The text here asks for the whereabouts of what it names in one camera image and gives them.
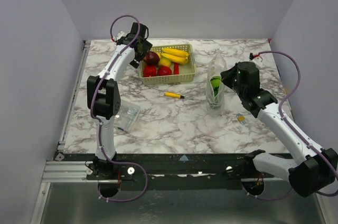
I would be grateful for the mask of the dark red apple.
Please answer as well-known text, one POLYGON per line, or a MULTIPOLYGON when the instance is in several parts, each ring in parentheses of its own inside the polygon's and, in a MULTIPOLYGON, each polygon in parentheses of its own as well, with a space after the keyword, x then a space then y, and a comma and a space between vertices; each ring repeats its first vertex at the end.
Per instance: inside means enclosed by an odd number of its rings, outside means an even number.
POLYGON ((156 52, 149 51, 146 56, 143 58, 143 61, 146 63, 148 66, 156 66, 159 61, 160 57, 156 52))

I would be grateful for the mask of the green striped watermelon toy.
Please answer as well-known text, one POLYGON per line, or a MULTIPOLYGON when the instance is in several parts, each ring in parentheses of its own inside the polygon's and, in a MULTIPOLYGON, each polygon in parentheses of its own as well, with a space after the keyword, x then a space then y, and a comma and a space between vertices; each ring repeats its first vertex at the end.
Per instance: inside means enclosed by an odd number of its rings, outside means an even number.
POLYGON ((213 88, 214 96, 217 96, 219 92, 219 87, 221 83, 221 77, 220 76, 214 76, 210 80, 211 86, 213 88))

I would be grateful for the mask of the clear zip top bag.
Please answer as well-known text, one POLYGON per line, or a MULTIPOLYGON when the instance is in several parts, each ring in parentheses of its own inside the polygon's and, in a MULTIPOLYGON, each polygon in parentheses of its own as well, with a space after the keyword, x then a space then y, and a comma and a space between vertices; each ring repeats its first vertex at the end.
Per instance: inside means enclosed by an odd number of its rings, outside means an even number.
POLYGON ((208 65, 206 79, 206 107, 211 116, 221 115, 224 100, 224 84, 221 82, 221 73, 226 71, 227 63, 223 58, 222 49, 218 49, 208 65))

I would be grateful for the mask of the green bell pepper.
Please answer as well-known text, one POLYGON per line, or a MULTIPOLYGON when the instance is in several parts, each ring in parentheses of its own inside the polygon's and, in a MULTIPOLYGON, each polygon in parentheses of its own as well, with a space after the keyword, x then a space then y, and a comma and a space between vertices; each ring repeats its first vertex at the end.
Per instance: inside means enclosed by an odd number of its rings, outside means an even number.
POLYGON ((221 94, 217 94, 214 96, 210 102, 210 108, 217 110, 220 109, 223 105, 223 96, 221 94))

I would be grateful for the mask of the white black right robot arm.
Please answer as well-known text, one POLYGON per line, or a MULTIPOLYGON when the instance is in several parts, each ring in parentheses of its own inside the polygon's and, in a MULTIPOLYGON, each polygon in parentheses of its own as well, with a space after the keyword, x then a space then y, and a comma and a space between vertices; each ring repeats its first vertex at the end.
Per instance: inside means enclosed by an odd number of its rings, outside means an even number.
POLYGON ((248 177, 268 173, 289 182, 302 197, 316 193, 336 178, 337 153, 310 139, 280 108, 277 99, 260 86, 259 69, 253 62, 239 62, 220 74, 221 82, 232 89, 243 107, 265 124, 283 143, 291 159, 263 150, 248 154, 243 172, 248 177))

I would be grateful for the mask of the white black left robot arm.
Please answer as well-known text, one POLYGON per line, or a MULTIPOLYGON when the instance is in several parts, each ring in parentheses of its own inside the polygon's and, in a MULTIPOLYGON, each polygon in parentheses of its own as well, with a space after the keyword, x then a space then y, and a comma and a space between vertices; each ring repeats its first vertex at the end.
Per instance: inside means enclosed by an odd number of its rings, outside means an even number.
POLYGON ((104 161, 99 166, 99 173, 105 179, 112 179, 117 173, 113 159, 116 155, 114 120, 121 105, 118 81, 128 66, 138 68, 150 51, 152 44, 147 40, 148 36, 148 27, 134 22, 131 31, 117 40, 108 64, 98 75, 87 79, 87 105, 97 131, 95 157, 104 161))

